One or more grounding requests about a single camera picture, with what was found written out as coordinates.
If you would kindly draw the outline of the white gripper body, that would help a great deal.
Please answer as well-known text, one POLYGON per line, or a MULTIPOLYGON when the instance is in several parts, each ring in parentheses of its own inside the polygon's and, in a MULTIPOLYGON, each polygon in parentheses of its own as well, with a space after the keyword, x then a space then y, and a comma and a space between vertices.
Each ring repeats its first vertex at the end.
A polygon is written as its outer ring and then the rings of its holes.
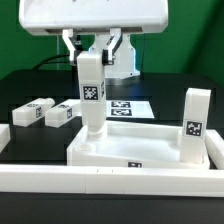
POLYGON ((32 35, 160 33, 168 25, 168 0, 20 0, 19 22, 32 35))

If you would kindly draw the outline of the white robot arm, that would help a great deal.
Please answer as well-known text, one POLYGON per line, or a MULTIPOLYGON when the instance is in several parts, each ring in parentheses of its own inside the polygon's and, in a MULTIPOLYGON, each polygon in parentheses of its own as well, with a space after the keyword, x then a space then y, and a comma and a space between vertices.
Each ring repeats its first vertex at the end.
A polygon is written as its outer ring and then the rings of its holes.
POLYGON ((60 35, 71 64, 77 37, 94 35, 89 50, 102 55, 106 77, 124 79, 140 74, 130 36, 163 32, 168 0, 20 0, 19 22, 32 35, 60 35))

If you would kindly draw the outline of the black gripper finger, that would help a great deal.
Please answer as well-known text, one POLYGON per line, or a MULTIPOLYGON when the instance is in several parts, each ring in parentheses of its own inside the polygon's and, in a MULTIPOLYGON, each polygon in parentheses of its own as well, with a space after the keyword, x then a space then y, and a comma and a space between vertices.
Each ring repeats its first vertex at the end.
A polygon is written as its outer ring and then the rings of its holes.
POLYGON ((107 42, 107 48, 102 51, 102 63, 104 65, 113 65, 115 53, 122 43, 122 32, 120 28, 110 29, 110 38, 107 42))

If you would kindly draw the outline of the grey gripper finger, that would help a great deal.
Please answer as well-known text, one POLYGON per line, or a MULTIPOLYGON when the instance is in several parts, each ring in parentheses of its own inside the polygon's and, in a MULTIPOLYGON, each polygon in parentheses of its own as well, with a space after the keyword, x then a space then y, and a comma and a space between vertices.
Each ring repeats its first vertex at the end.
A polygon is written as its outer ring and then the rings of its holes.
POLYGON ((80 54, 81 40, 73 29, 63 29, 62 39, 69 50, 69 61, 72 66, 77 65, 77 57, 80 54))

